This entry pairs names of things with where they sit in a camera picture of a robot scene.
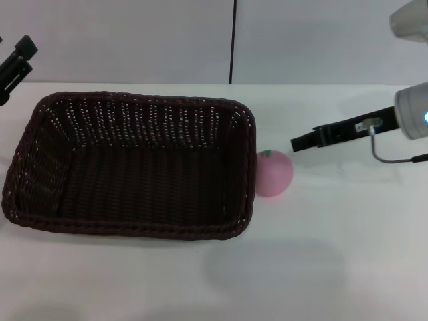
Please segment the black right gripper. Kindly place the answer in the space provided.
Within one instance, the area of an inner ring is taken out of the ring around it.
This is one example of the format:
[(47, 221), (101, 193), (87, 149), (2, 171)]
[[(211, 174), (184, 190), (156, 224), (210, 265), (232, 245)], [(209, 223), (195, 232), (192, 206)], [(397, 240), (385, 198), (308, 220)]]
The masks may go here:
[(291, 139), (292, 150), (299, 152), (363, 138), (370, 135), (370, 126), (373, 126), (375, 134), (398, 129), (394, 107), (315, 127), (312, 132)]

